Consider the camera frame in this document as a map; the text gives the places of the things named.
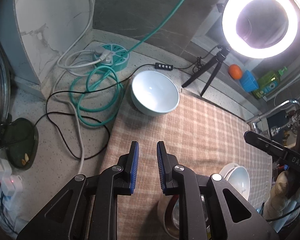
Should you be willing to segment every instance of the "teal cable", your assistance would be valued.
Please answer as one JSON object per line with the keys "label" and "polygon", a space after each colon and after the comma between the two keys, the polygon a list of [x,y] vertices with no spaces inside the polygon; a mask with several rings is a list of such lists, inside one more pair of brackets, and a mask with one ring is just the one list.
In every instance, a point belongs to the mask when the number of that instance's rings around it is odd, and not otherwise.
{"label": "teal cable", "polygon": [[[158,30],[160,30],[162,28],[162,26],[164,26],[167,21],[175,14],[175,12],[179,9],[179,7],[181,6],[181,4],[184,2],[185,0],[180,0],[177,5],[172,9],[172,11],[167,15],[167,17],[158,25],[158,27],[156,27],[151,33],[149,33],[146,37],[144,37],[141,41],[139,41],[136,45],[134,45],[131,49],[129,49],[126,53],[124,53],[122,56],[124,56],[125,54],[130,53],[131,51],[133,51],[134,49],[136,49],[138,46],[140,46],[140,44],[142,44],[143,42],[145,42],[147,39],[149,39],[153,34],[155,34]],[[96,81],[95,83],[93,83],[92,85],[89,85],[90,79],[93,75],[95,74],[102,74],[102,77]],[[113,98],[111,99],[111,101],[103,107],[100,108],[94,108],[94,109],[90,109],[90,108],[85,108],[81,106],[81,101],[82,99],[85,97],[86,94],[82,94],[78,101],[76,102],[74,100],[74,97],[72,95],[72,93],[69,93],[70,96],[70,100],[71,102],[76,106],[77,108],[77,113],[78,113],[78,118],[80,119],[81,122],[83,122],[84,124],[91,126],[91,127],[98,127],[98,126],[102,126],[110,121],[112,121],[115,116],[117,115],[118,111],[119,111],[119,106],[117,107],[117,109],[114,111],[114,113],[105,121],[101,122],[101,123],[90,123],[88,121],[86,121],[85,119],[82,118],[80,111],[86,111],[89,113],[96,113],[96,112],[101,112],[101,111],[105,111],[106,109],[110,108],[119,98],[119,102],[118,105],[121,104],[122,99],[123,99],[123,86],[119,83],[119,79],[117,74],[115,73],[115,71],[113,70],[113,68],[106,66],[106,65],[101,65],[96,67],[94,70],[92,70],[89,74],[89,76],[87,77],[87,81],[86,81],[86,92],[91,92],[97,89],[97,87],[101,84],[101,82],[103,80],[105,80],[106,78],[112,78],[113,80],[115,80],[115,82],[117,83],[116,85],[116,91],[114,93]],[[82,77],[78,77],[76,79],[74,79],[74,81],[72,82],[72,84],[70,85],[70,90],[74,91],[74,86],[77,83],[77,81],[79,79],[81,79]]]}

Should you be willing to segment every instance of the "tripod leg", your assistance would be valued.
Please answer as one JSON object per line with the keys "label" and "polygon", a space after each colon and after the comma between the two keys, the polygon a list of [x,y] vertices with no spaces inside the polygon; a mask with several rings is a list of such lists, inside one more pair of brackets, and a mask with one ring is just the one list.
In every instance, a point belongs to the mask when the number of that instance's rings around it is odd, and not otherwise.
{"label": "tripod leg", "polygon": [[209,68],[211,68],[217,62],[218,62],[217,57],[214,56],[204,66],[202,66],[201,69],[199,69],[196,73],[194,73],[181,87],[185,88],[188,85],[190,85],[193,81],[195,81],[198,77],[200,77],[204,72],[206,72]]}
{"label": "tripod leg", "polygon": [[201,94],[200,94],[201,97],[204,94],[204,92],[207,90],[208,86],[210,86],[212,80],[217,75],[217,73],[220,70],[221,66],[222,66],[222,62],[218,62],[216,68],[213,70],[211,76],[209,77],[208,82],[206,83],[206,85],[204,86],[203,90],[201,91]]}

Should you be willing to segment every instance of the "black tripod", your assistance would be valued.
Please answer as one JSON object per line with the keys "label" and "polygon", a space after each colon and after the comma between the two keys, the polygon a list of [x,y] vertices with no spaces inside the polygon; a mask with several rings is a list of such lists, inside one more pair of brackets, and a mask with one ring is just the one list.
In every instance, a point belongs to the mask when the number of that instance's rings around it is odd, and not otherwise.
{"label": "black tripod", "polygon": [[218,71],[220,70],[223,61],[228,56],[230,50],[226,46],[219,45],[218,49],[221,49],[211,60],[209,60],[205,65],[203,65],[196,73],[194,73],[181,87],[185,88],[188,85],[190,85],[194,80],[196,80],[198,77],[200,77],[204,72],[206,72],[209,68],[213,67],[215,64],[217,64],[216,68],[212,72],[208,82],[204,86],[203,90],[201,91],[200,96],[204,94],[204,92],[207,90],[208,86],[211,84],[214,77],[217,75]]}

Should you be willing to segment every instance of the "silver bolt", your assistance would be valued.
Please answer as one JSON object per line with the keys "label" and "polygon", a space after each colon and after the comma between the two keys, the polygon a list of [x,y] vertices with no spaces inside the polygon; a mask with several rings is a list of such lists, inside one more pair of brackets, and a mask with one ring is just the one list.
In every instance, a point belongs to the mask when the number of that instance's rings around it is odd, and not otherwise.
{"label": "silver bolt", "polygon": [[184,166],[182,166],[182,165],[176,165],[176,166],[174,166],[174,169],[176,171],[184,171],[185,170]]}
{"label": "silver bolt", "polygon": [[115,166],[112,167],[112,170],[113,170],[113,171],[121,171],[122,168],[121,168],[120,165],[115,165]]}
{"label": "silver bolt", "polygon": [[212,175],[212,179],[215,181],[220,181],[222,179],[222,176],[218,173],[215,173]]}
{"label": "silver bolt", "polygon": [[79,175],[77,175],[77,176],[74,177],[74,180],[75,181],[83,181],[84,180],[84,175],[79,174]]}

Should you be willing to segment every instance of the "green bottle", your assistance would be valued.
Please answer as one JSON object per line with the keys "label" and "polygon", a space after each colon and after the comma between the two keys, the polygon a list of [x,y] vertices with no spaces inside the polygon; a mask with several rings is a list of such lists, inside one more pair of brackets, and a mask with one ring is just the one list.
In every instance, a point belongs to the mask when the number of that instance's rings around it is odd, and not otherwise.
{"label": "green bottle", "polygon": [[266,94],[268,94],[270,91],[275,89],[275,87],[279,85],[280,77],[283,75],[285,71],[287,71],[286,67],[278,71],[271,70],[263,77],[259,78],[257,80],[259,88],[252,92],[255,98],[260,99]]}

